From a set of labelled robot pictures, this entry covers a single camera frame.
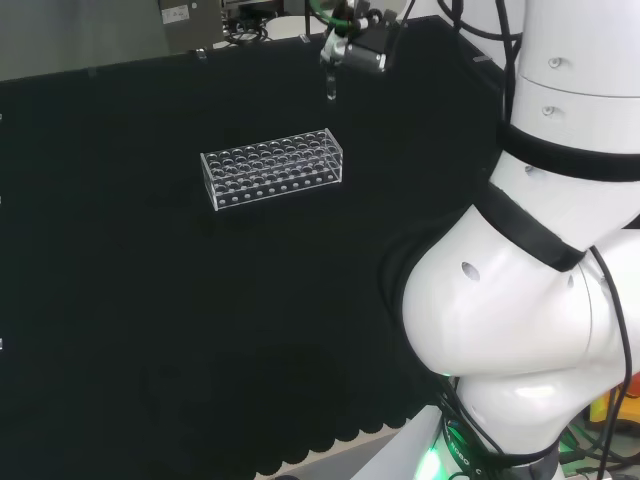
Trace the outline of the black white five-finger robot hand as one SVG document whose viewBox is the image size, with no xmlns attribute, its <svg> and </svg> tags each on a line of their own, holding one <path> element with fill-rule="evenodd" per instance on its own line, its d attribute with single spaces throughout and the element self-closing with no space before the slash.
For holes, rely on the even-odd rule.
<svg viewBox="0 0 640 480">
<path fill-rule="evenodd" d="M 321 62 L 327 68 L 384 72 L 391 63 L 405 5 L 405 1 L 337 1 L 330 14 L 313 5 L 327 26 Z"/>
</svg>

